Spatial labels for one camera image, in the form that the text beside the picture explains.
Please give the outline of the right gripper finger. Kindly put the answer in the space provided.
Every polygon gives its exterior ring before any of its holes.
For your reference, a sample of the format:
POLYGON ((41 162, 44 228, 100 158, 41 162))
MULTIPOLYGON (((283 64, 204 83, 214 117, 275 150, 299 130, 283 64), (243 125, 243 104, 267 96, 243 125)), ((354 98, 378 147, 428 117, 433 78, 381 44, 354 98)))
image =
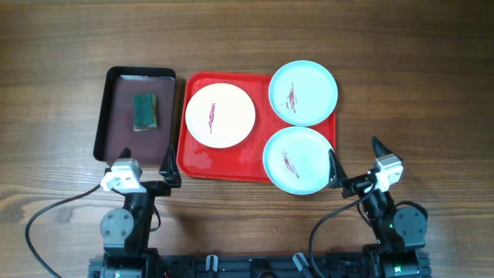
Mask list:
POLYGON ((383 156, 392 154, 392 151, 389 148, 385 147, 384 144, 375 136, 371 138, 371 145, 376 158, 381 158, 383 156))
POLYGON ((348 179, 333 149, 329 149, 329 181, 327 186, 332 189, 341 188, 348 179))

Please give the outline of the light blue plate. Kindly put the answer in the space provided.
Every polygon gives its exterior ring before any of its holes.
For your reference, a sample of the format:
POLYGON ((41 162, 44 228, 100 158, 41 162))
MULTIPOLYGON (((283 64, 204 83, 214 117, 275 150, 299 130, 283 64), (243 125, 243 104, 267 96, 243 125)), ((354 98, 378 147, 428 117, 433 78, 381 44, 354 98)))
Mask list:
POLYGON ((262 163, 269 180, 293 195, 311 195, 329 184, 330 142, 308 127, 286 127, 267 140, 262 163))
POLYGON ((294 126, 310 127, 326 120, 335 111, 337 82, 319 63, 292 61, 272 76, 268 98, 281 120, 294 126))

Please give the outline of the green yellow sponge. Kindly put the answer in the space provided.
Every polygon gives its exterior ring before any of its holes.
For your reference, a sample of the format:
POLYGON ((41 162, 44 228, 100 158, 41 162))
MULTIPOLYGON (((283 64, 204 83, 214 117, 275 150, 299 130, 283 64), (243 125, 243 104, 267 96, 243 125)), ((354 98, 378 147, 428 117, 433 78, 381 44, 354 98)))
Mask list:
POLYGON ((134 95, 134 130, 142 131, 157 127, 157 98, 153 93, 134 95))

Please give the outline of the white round plate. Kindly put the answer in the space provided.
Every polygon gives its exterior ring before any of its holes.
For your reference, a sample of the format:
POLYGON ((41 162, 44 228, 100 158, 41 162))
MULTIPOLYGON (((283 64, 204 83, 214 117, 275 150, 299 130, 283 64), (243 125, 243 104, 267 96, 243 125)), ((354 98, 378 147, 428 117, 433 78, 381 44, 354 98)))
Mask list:
POLYGON ((250 134, 255 107, 249 95, 229 83, 201 88, 189 100, 185 122, 192 137, 212 148, 237 145, 250 134))

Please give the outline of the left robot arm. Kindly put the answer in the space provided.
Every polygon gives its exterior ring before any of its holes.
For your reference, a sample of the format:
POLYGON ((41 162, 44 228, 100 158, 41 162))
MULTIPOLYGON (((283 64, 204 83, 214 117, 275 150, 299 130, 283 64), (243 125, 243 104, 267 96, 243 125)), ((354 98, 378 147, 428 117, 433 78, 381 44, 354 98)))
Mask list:
POLYGON ((169 146, 159 168, 161 181, 141 181, 138 161, 125 148, 119 158, 105 170, 101 186, 106 192, 124 197, 123 207, 109 211, 101 220, 104 254, 101 262, 92 262, 89 277, 169 277, 171 271, 148 246, 152 217, 157 213, 157 197, 169 197, 181 186, 173 146, 169 146))

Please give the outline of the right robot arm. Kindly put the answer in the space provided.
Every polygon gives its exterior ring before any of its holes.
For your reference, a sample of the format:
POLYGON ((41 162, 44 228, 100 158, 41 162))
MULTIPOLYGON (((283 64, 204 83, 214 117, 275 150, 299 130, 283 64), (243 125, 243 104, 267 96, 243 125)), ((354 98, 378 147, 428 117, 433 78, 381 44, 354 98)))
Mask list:
POLYGON ((342 188, 342 196, 358 197, 360 214, 372 228, 377 242, 363 246, 355 262, 361 277, 430 277, 431 267, 425 247, 428 213, 417 203, 396 203, 389 192, 401 179, 400 157, 376 137, 371 139, 376 157, 367 173, 347 177, 334 151, 330 150, 329 187, 342 188))

